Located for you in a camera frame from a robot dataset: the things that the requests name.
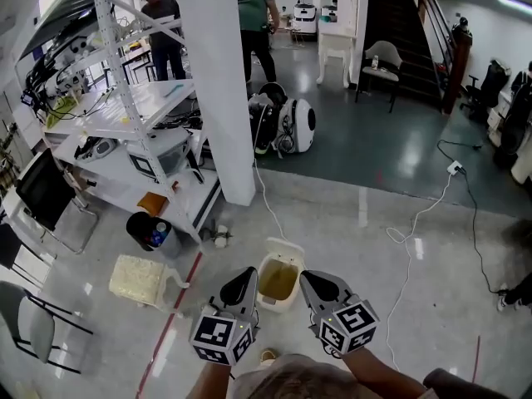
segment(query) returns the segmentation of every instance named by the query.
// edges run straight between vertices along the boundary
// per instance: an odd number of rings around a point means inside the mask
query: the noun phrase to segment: white stool
[[[172,312],[177,295],[172,296],[170,300],[166,297],[170,278],[174,279],[178,287],[190,286],[181,280],[177,270],[163,263],[121,254],[116,260],[109,290],[117,296],[149,304],[165,312]]]
[[[319,78],[317,84],[323,83],[325,76],[325,64],[330,51],[342,52],[343,56],[343,87],[349,87],[349,66],[351,65],[352,36],[335,32],[319,33]]]

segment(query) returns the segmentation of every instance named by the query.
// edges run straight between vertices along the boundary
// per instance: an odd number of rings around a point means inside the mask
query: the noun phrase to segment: office chair
[[[399,90],[399,85],[401,82],[402,59],[399,56],[399,52],[397,51],[397,48],[390,42],[384,42],[381,40],[373,44],[373,46],[367,49],[364,54],[366,65],[371,65],[373,57],[378,56],[379,65],[381,65],[381,62],[385,62],[385,64],[387,64],[386,68],[391,68],[395,72],[388,70],[384,71],[381,69],[381,67],[379,67],[379,69],[374,70],[370,66],[365,66],[360,72],[357,94],[355,95],[355,102],[358,102],[358,93],[360,91],[360,83],[362,82],[362,76],[369,76],[369,78],[375,76],[377,78],[380,78],[381,80],[388,81],[395,85],[393,87],[392,97],[390,99],[391,105],[389,112],[392,112],[393,105],[396,103],[397,92]]]
[[[21,339],[18,327],[18,314],[20,312],[21,302],[24,298],[27,298],[32,304],[37,306],[32,315],[32,321],[30,322],[29,340]],[[56,313],[56,311],[72,315],[72,312],[59,308],[54,304],[34,296],[25,288],[15,285],[14,283],[0,281],[0,315],[6,322],[7,329],[9,330],[17,349],[22,350],[30,356],[36,357],[41,362],[49,363],[54,367],[59,367],[66,371],[81,374],[79,370],[65,367],[50,360],[52,350],[61,350],[59,346],[53,345],[53,338],[56,332],[56,322],[54,318],[60,319],[85,333],[92,335],[93,332],[69,321]],[[25,348],[22,345],[29,346],[31,349]]]
[[[488,72],[482,82],[480,89],[475,87],[478,80],[475,76],[469,76],[472,79],[472,86],[466,86],[465,89],[470,97],[468,103],[462,103],[460,109],[470,108],[470,118],[479,121],[486,121],[488,118],[488,109],[495,108],[499,105],[499,93],[510,79],[511,70],[501,61],[491,60],[488,66]]]
[[[42,152],[33,165],[27,169],[26,174],[17,182],[17,194],[29,210],[30,216],[56,241],[74,254],[80,254],[85,249],[98,223],[98,215],[83,208],[80,204],[76,197],[76,190],[68,184],[63,173],[57,167],[49,148]],[[95,222],[91,225],[79,249],[72,249],[53,233],[70,201],[81,213],[89,214],[95,218]]]

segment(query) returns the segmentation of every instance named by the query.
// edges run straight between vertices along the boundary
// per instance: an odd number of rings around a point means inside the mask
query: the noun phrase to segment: red floor tape
[[[202,256],[203,256],[203,254],[201,252],[199,252],[198,255],[196,256],[194,264],[192,265],[192,269],[190,270],[189,275],[186,277],[186,281],[185,282],[189,283],[190,280],[192,279],[192,277],[194,276],[194,272],[198,268],[198,264],[200,264],[200,260],[201,260]],[[180,292],[179,297],[177,298],[177,301],[175,302],[174,309],[177,309],[180,306],[181,300],[183,300],[183,297],[184,297],[185,293],[186,293],[186,289],[182,289],[181,292]],[[175,316],[175,313],[172,313],[168,317],[168,320],[166,321],[165,327],[163,328],[163,332],[160,334],[159,340],[157,341],[157,344],[155,345],[155,349],[153,351],[153,355],[151,357],[151,360],[148,363],[148,366],[146,367],[146,370],[144,371],[144,375],[142,376],[142,379],[140,380],[140,385],[139,385],[139,388],[137,390],[135,399],[140,399],[141,398],[142,391],[144,390],[144,385],[146,384],[146,381],[148,380],[148,377],[150,376],[150,373],[151,373],[151,367],[153,366],[153,364],[155,362],[155,359],[157,358],[157,355],[159,354],[159,349],[160,349],[161,344],[165,340],[166,333],[168,332],[168,330],[170,329],[170,325],[174,321],[174,316]]]

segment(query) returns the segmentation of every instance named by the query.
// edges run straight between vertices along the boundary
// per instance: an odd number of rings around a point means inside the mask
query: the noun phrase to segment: white plastic container
[[[299,275],[305,270],[305,251],[277,238],[266,239],[268,254],[259,267],[257,303],[277,313],[286,312],[299,292]]]

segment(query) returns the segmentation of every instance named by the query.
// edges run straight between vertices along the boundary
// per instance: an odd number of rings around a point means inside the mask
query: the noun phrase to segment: white cable
[[[406,253],[408,254],[408,269],[406,271],[406,281],[402,285],[401,291],[399,292],[399,296],[397,297],[397,300],[396,300],[395,304],[393,305],[392,310],[388,314],[388,318],[386,320],[386,325],[387,325],[386,345],[390,349],[390,352],[392,352],[393,365],[398,371],[400,371],[400,370],[399,370],[399,367],[396,364],[395,353],[393,352],[392,346],[390,346],[390,318],[392,317],[392,314],[393,314],[394,310],[396,310],[397,304],[399,304],[399,302],[401,301],[402,293],[405,290],[406,285],[408,284],[408,280],[410,279],[410,266],[411,266],[411,263],[412,263],[412,256],[410,254],[410,250],[408,249],[408,244],[406,243],[406,241],[414,234],[414,230],[416,230],[417,218],[419,217],[419,215],[423,214],[423,213],[426,213],[427,211],[431,211],[434,207],[436,207],[443,200],[443,197],[446,196],[447,188],[451,184],[451,177],[452,177],[452,174],[449,174],[449,179],[447,180],[447,185],[446,185],[445,188],[443,188],[443,192],[441,193],[440,199],[437,200],[437,202],[435,202],[433,205],[431,205],[428,209],[424,209],[424,210],[420,211],[418,214],[416,214],[416,218],[414,219],[414,224],[412,226],[412,231],[410,232],[410,234],[408,236],[403,235],[401,232],[399,232],[395,228],[387,228],[386,229],[387,235],[392,239],[393,242],[395,242],[396,244],[405,244]],[[401,236],[402,239],[398,240],[398,239],[393,238],[393,236],[390,235],[390,232],[392,232],[392,231],[393,232],[397,232]]]
[[[262,114],[260,115],[260,119],[259,119],[259,124],[257,125],[257,134],[255,135],[255,141],[253,143],[253,153],[254,153],[254,156],[255,156],[255,149],[257,147],[257,139],[259,138],[259,132],[260,132],[260,123],[262,122],[263,120],[263,116],[264,116],[264,112],[266,111],[266,109],[268,108],[267,105],[264,106],[264,109],[263,109],[263,112]],[[284,236],[284,232],[283,232],[283,228],[281,227],[281,224],[279,223],[278,219],[277,219],[277,216],[275,215],[275,213],[273,212],[273,210],[269,207],[269,204],[268,204],[268,200],[266,199],[266,185],[264,184],[262,178],[260,177],[260,173],[259,173],[259,166],[257,165],[257,159],[254,157],[254,161],[255,161],[255,170],[257,171],[257,177],[259,178],[259,182],[260,184],[263,186],[263,198],[264,198],[264,203],[266,204],[266,208],[268,209],[268,211],[272,214],[273,216],[273,220],[275,220],[275,223],[277,224],[278,228],[279,228],[279,232],[281,233],[281,238],[283,238],[286,242],[289,242],[287,240],[287,238]]]

